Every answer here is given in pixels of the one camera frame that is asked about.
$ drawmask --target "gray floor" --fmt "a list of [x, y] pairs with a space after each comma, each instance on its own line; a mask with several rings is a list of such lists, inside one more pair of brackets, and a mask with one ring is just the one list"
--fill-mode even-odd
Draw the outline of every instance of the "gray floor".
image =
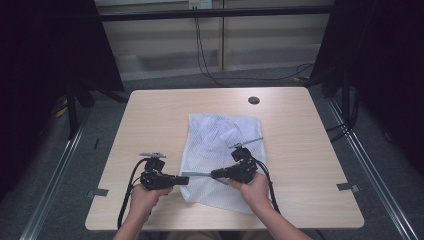
[[[293, 74], [295, 70], [295, 68], [281, 68], [238, 71], [226, 73], [225, 76], [276, 78]], [[291, 78], [268, 81], [247, 79], [218, 81], [229, 87], [298, 84]], [[202, 75], [130, 81], [124, 84], [126, 92], [123, 95], [126, 96], [136, 89], [222, 87]], [[311, 87], [310, 93], [324, 126], [326, 128], [336, 126], [336, 119], [327, 100], [321, 94], [321, 87]], [[89, 111], [88, 120], [60, 188], [52, 205], [49, 206], [41, 231], [37, 234], [38, 239], [111, 239], [114, 235], [114, 232], [91, 232], [85, 228], [85, 218], [92, 201], [86, 193], [97, 187], [125, 104], [114, 102], [97, 93], [94, 95], [97, 99], [95, 106], [90, 110], [79, 111], [80, 115]], [[417, 235], [422, 238], [424, 236], [423, 177], [410, 166], [401, 149], [386, 141], [385, 129], [364, 105], [360, 105], [354, 129]], [[0, 239], [20, 238], [67, 144], [68, 133], [66, 114], [61, 118], [52, 118], [46, 125], [39, 143], [39, 151], [34, 156], [28, 172], [0, 205]], [[338, 133], [338, 130], [330, 132], [329, 137]], [[322, 234], [326, 239], [402, 239], [347, 140], [342, 138], [334, 142], [333, 147], [348, 181], [358, 184], [362, 189], [355, 193], [355, 197], [365, 218], [365, 225], [360, 229], [322, 229]], [[314, 239], [320, 239], [314, 230], [305, 232]]]

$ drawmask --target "wrist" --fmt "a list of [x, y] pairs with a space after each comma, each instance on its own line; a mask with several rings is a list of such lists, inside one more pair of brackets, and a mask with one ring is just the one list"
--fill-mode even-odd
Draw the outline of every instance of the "wrist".
[[144, 210], [141, 211], [131, 211], [128, 213], [127, 218], [125, 219], [125, 223], [129, 222], [132, 225], [143, 226], [144, 223], [149, 219], [150, 212], [146, 212]]
[[275, 211], [269, 201], [252, 204], [250, 205], [250, 209], [257, 216], [263, 215], [269, 211]]

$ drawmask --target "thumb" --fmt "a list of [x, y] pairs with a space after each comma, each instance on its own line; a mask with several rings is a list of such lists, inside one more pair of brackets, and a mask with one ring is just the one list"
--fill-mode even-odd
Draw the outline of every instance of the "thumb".
[[237, 190], [239, 190], [239, 191], [240, 191], [240, 188], [241, 188], [241, 184], [242, 184], [242, 183], [237, 182], [236, 180], [233, 180], [233, 179], [229, 179], [229, 180], [228, 180], [228, 184], [229, 184], [231, 187], [233, 187], [233, 188], [235, 188], [235, 189], [237, 189]]
[[159, 194], [159, 196], [168, 195], [172, 191], [172, 189], [173, 189], [173, 187], [158, 190], [158, 194]]

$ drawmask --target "forearm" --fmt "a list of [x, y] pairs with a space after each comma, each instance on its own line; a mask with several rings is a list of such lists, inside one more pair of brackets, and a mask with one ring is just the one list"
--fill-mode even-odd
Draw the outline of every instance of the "forearm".
[[145, 222], [147, 222], [148, 216], [144, 214], [136, 216], [129, 214], [122, 224], [121, 228], [116, 233], [114, 240], [135, 240], [143, 228]]
[[252, 209], [276, 240], [310, 239], [306, 234], [293, 226], [287, 219], [276, 212], [271, 205]]

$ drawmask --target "round hole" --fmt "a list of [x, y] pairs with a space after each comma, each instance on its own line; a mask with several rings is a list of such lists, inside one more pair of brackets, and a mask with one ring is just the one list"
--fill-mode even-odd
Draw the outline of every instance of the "round hole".
[[253, 104], [253, 105], [256, 105], [260, 102], [258, 97], [250, 97], [248, 101], [250, 104]]

